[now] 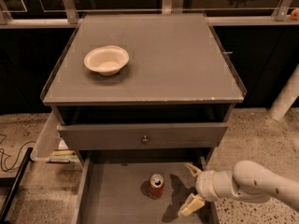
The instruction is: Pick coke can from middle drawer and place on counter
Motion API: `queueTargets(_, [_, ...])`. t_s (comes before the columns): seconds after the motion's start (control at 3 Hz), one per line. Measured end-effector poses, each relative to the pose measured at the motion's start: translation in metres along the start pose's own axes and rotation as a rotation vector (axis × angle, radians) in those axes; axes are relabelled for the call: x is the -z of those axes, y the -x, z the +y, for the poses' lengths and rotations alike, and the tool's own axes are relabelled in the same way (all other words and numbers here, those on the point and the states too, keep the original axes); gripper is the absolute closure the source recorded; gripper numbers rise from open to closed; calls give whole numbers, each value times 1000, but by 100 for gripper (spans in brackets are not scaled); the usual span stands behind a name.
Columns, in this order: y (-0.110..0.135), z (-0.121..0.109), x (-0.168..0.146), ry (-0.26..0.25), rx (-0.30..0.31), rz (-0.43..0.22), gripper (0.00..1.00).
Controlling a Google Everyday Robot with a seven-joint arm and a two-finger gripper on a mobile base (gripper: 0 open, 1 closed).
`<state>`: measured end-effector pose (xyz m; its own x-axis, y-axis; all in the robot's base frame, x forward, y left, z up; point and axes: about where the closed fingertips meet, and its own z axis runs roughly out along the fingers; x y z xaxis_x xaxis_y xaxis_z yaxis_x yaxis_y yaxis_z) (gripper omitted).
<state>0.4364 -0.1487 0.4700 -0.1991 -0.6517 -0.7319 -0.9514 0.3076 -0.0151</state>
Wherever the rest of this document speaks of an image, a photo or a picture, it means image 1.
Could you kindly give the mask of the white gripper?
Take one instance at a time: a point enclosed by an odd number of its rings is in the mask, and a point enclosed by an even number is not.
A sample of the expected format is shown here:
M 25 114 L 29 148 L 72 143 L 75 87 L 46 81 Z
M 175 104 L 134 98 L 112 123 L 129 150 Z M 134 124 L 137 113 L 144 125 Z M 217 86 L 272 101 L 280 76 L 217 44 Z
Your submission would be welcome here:
M 213 185 L 215 171 L 202 172 L 201 169 L 190 163 L 186 163 L 185 166 L 191 175 L 196 177 L 195 188 L 199 195 L 191 193 L 188 196 L 185 203 L 178 210 L 179 217 L 187 217 L 191 213 L 201 209 L 205 205 L 205 201 L 216 202 L 220 199 Z

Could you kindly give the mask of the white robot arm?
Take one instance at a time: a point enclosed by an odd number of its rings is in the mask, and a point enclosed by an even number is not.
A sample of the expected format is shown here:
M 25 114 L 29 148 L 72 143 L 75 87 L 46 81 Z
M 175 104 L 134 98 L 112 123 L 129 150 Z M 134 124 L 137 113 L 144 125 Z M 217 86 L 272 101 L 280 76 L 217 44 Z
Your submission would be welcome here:
M 281 121 L 298 98 L 298 65 L 280 91 L 267 115 L 271 120 Z M 186 164 L 195 178 L 196 195 L 190 194 L 179 211 L 179 217 L 202 208 L 206 202 L 233 199 L 246 203 L 266 203 L 271 198 L 279 200 L 298 212 L 299 183 L 271 172 L 261 164 L 251 161 L 237 161 L 230 170 L 203 171 L 193 164 Z

